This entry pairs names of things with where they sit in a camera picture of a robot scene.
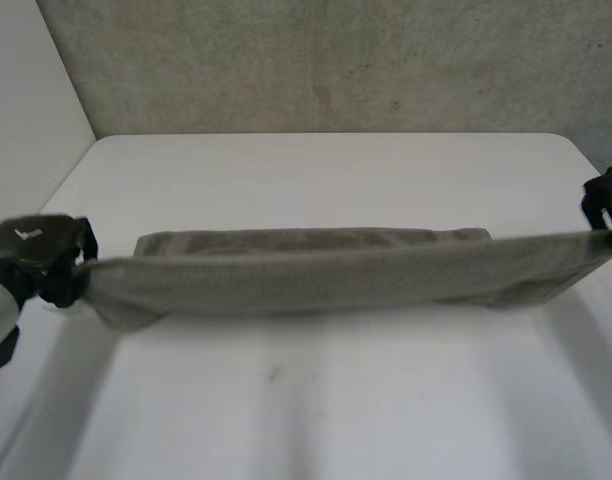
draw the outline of towel fold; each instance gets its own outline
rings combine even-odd
[[[111,328],[172,312],[268,315],[458,301],[542,303],[612,258],[609,232],[492,240],[486,230],[162,232],[86,263],[84,300]]]

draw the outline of white table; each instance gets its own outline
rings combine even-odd
[[[158,230],[499,238],[587,228],[596,175],[554,135],[125,136],[45,211],[87,215],[104,257]],[[171,318],[118,338],[33,302],[21,327],[0,478],[612,479],[612,262],[514,312]]]

